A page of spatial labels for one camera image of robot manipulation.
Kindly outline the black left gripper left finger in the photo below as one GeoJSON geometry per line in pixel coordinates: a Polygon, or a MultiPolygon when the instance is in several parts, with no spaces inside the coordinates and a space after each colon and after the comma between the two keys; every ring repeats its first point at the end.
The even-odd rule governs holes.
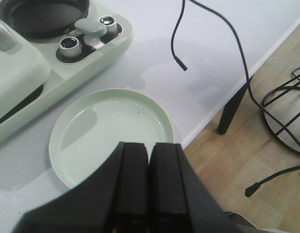
{"type": "Polygon", "coordinates": [[[120,142],[79,185],[21,218],[15,233],[145,233],[148,155],[144,144],[120,142]]]}

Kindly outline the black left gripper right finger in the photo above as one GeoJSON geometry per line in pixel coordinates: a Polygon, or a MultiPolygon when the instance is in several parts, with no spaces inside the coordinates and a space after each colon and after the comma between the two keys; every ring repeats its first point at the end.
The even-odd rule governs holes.
{"type": "Polygon", "coordinates": [[[150,159],[150,232],[237,233],[180,144],[157,143],[150,159]]]}

